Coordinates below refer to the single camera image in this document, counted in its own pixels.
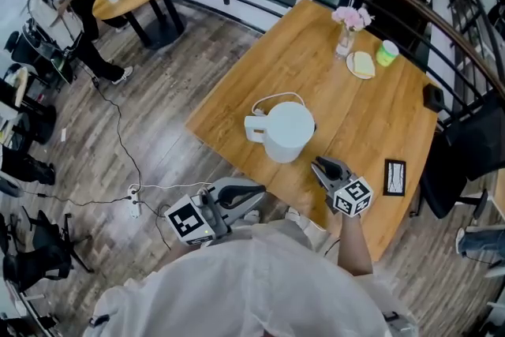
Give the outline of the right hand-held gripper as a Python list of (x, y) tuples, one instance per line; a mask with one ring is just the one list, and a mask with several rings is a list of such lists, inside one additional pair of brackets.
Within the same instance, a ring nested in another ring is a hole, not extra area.
[(372, 203), (373, 190), (363, 176), (352, 174), (341, 160), (317, 156), (311, 162), (312, 172), (325, 190), (327, 206), (333, 213), (348, 217), (360, 215)]

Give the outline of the pale yellow bread slice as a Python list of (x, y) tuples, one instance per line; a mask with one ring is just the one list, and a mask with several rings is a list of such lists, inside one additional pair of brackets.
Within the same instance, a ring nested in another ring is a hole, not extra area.
[(364, 77), (375, 76), (375, 66), (372, 57), (364, 51), (353, 53), (353, 71)]

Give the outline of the black swivel chair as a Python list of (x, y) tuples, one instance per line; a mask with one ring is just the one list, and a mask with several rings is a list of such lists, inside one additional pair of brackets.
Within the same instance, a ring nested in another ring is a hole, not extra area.
[(92, 239), (90, 234), (81, 239), (70, 236), (70, 213), (65, 214), (64, 223), (59, 227), (51, 223), (43, 211), (33, 219), (28, 217), (30, 229), (34, 231), (33, 250), (14, 254), (9, 253), (9, 244), (17, 244), (17, 228), (14, 223), (6, 224), (0, 214), (0, 252), (2, 259), (3, 278), (14, 285), (16, 290), (24, 293), (42, 279), (58, 281), (66, 279), (77, 262), (88, 274), (94, 270), (79, 257), (75, 247)]

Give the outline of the green cup with white lid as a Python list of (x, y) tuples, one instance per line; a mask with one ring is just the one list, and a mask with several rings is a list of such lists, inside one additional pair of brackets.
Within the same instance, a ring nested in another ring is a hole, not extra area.
[(376, 61), (383, 67), (388, 67), (399, 55), (399, 49), (395, 43), (385, 39), (376, 52)]

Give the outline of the black desk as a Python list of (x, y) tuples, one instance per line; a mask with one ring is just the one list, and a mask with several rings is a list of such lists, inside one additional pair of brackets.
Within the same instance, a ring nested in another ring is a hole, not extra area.
[(29, 144), (45, 144), (54, 131), (56, 110), (28, 96), (32, 75), (24, 66), (0, 79), (0, 144), (10, 146), (16, 135)]

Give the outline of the white plate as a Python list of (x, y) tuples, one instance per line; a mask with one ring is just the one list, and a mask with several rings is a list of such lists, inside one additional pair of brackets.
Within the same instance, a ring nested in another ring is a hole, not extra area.
[(362, 75), (358, 75), (356, 74), (354, 71), (353, 71), (353, 56), (354, 56), (354, 52), (349, 54), (347, 57), (346, 57), (346, 65), (347, 65), (347, 68), (348, 70), (355, 76), (355, 77), (358, 77), (360, 79), (363, 79), (363, 80), (368, 80), (368, 79), (371, 79), (372, 77), (364, 77)]

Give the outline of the black picture frame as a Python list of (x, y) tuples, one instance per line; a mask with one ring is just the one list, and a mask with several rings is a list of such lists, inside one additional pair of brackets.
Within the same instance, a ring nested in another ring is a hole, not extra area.
[(383, 195), (404, 197), (406, 195), (406, 162), (396, 159), (385, 159)]

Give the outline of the black bag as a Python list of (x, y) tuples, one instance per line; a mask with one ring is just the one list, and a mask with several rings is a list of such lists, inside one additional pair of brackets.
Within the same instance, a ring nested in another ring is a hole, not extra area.
[(52, 163), (41, 162), (28, 153), (0, 145), (0, 170), (23, 182), (54, 185), (56, 173)]

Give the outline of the white power strip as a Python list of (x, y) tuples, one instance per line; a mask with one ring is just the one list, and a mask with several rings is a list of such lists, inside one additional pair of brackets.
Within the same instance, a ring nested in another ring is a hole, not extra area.
[(139, 202), (139, 186), (131, 185), (128, 188), (129, 214), (133, 219), (138, 219), (141, 215)]

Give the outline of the glass vase with pink flowers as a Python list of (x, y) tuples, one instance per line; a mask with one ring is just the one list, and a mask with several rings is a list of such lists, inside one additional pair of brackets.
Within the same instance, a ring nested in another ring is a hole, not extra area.
[(375, 17), (366, 8), (340, 6), (331, 13), (331, 19), (341, 26), (339, 40), (335, 48), (338, 58), (346, 58), (354, 44), (357, 33), (367, 28)]

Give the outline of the small black box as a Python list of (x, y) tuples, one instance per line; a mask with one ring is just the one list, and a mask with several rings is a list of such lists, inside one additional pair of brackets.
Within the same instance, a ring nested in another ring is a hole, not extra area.
[(425, 108), (439, 113), (445, 107), (443, 91), (434, 84), (426, 84), (423, 87), (423, 105)]

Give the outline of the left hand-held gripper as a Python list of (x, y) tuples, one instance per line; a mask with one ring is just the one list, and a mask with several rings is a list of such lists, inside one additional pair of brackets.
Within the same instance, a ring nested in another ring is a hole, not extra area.
[(266, 188), (247, 178), (225, 177), (196, 195), (184, 195), (164, 212), (179, 241), (201, 245), (230, 235), (231, 224), (253, 210)]

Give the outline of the person's right forearm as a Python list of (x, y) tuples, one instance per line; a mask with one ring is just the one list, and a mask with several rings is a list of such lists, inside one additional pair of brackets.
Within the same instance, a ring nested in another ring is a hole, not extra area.
[(338, 266), (353, 276), (373, 273), (372, 259), (358, 216), (342, 217)]

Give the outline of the grey office chair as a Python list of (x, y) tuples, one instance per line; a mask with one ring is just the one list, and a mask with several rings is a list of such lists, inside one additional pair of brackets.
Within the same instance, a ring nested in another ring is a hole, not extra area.
[(21, 184), (17, 179), (0, 171), (0, 193), (19, 198), (24, 194), (24, 190), (21, 188)]

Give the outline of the white electric kettle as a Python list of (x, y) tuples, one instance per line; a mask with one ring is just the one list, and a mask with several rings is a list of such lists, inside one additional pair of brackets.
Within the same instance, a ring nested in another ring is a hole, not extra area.
[(267, 115), (246, 116), (245, 135), (249, 141), (262, 144), (267, 156), (277, 163), (291, 163), (311, 140), (315, 121), (302, 104), (283, 102)]

